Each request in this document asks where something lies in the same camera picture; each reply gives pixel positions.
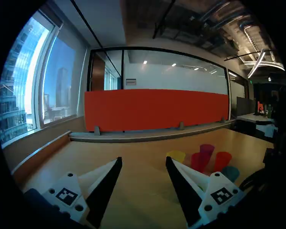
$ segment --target exposed ceiling pipe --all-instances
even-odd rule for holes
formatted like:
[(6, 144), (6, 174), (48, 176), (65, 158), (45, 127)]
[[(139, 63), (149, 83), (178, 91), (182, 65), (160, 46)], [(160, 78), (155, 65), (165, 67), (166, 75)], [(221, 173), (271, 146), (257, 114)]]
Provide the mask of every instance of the exposed ceiling pipe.
[(211, 15), (213, 15), (214, 13), (218, 12), (219, 10), (221, 10), (223, 7), (229, 5), (230, 2), (227, 2), (226, 0), (223, 1), (219, 1), (217, 3), (215, 3), (204, 15), (202, 15), (198, 20), (200, 22), (205, 22), (206, 20), (208, 20), (210, 18)]
[(274, 57), (274, 54), (273, 54), (272, 51), (270, 51), (270, 55), (271, 55), (271, 60), (272, 60), (272, 62), (275, 62), (275, 57)]
[(257, 45), (255, 44), (254, 40), (252, 39), (252, 37), (250, 36), (250, 34), (246, 31), (248, 28), (251, 28), (255, 26), (253, 21), (246, 21), (242, 24), (239, 25), (239, 28), (241, 31), (243, 31), (243, 33), (245, 34), (245, 36), (247, 37), (248, 41), (250, 42), (250, 44), (253, 46), (254, 50), (256, 52), (259, 52), (259, 48), (257, 47)]
[(244, 10), (230, 14), (229, 16), (227, 16), (226, 18), (224, 18), (223, 20), (218, 22), (216, 25), (214, 25), (212, 27), (212, 30), (220, 29), (221, 27), (225, 26), (226, 24), (229, 24), (235, 20), (241, 19), (241, 18), (246, 17), (246, 16), (248, 16), (248, 14)]

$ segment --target skyscraper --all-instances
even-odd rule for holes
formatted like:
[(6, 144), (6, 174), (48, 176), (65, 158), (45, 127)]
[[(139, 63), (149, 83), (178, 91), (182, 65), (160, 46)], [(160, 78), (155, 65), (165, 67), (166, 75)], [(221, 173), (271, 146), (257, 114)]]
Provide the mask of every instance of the skyscraper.
[(68, 70), (60, 68), (56, 79), (56, 107), (69, 106), (68, 91)]
[(44, 94), (43, 95), (43, 102), (44, 102), (44, 108), (45, 108), (45, 111), (48, 110), (48, 107), (50, 106), (50, 101), (49, 101), (49, 94)]
[(45, 28), (31, 18), (16, 38), (6, 59), (0, 79), (1, 143), (28, 131), (25, 110), (27, 76), (36, 46), (44, 31)]

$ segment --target ceiling light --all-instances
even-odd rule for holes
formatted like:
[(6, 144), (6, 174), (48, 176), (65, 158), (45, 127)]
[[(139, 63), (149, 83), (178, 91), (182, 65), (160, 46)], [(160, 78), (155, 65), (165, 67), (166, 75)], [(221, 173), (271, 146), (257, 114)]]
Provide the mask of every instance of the ceiling light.
[(229, 72), (229, 74), (230, 74), (231, 76), (237, 77), (237, 75), (235, 75), (234, 73)]
[(265, 56), (265, 50), (262, 49), (262, 51), (260, 52), (260, 55), (255, 63), (255, 65), (253, 66), (253, 68), (251, 69), (249, 75), (248, 75), (248, 79), (253, 75), (253, 73), (255, 72), (255, 70), (257, 69), (257, 67), (259, 66), (260, 62), (263, 60)]
[[(244, 65), (255, 65), (256, 61), (245, 61)], [(285, 71), (284, 66), (282, 66), (282, 64), (280, 63), (276, 63), (276, 62), (269, 62), (269, 61), (262, 61), (260, 62), (261, 66), (270, 66), (270, 67), (275, 67), (275, 68), (279, 68), (283, 71)]]

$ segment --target orange panel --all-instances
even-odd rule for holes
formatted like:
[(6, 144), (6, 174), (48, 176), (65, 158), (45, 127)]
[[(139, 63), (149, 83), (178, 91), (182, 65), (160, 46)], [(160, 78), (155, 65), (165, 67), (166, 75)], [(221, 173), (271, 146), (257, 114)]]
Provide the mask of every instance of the orange panel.
[(85, 92), (87, 131), (132, 131), (228, 119), (228, 96), (207, 92), (129, 89)]

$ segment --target window ledge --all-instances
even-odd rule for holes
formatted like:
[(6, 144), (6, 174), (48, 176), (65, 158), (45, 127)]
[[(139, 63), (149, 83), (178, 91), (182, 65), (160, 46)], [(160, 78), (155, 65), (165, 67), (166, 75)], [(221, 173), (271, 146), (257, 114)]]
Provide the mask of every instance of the window ledge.
[(17, 137), (14, 137), (13, 139), (11, 139), (11, 140), (9, 140), (9, 141), (3, 143), (3, 144), (1, 145), (1, 147), (2, 147), (2, 149), (4, 149), (5, 147), (7, 147), (7, 146), (9, 146), (9, 145), (14, 144), (14, 143), (17, 142), (18, 140), (20, 140), (20, 139), (25, 139), (25, 138), (29, 137), (30, 135), (32, 135), (32, 134), (34, 134), (34, 133), (37, 133), (37, 132), (39, 132), (39, 131), (44, 131), (44, 130), (51, 129), (51, 128), (55, 127), (55, 126), (59, 126), (59, 125), (65, 123), (65, 122), (68, 122), (68, 121), (70, 121), (70, 120), (77, 119), (77, 118), (80, 118), (80, 117), (82, 117), (82, 116), (77, 116), (77, 115), (71, 116), (70, 118), (64, 119), (64, 120), (62, 120), (62, 121), (60, 121), (60, 122), (58, 122), (58, 123), (50, 124), (50, 125), (44, 127), (43, 129), (37, 128), (37, 129), (31, 130), (31, 131), (28, 131), (28, 132), (26, 132), (26, 133), (24, 133), (24, 134), (21, 134), (21, 135), (19, 135), (19, 136), (17, 136)]

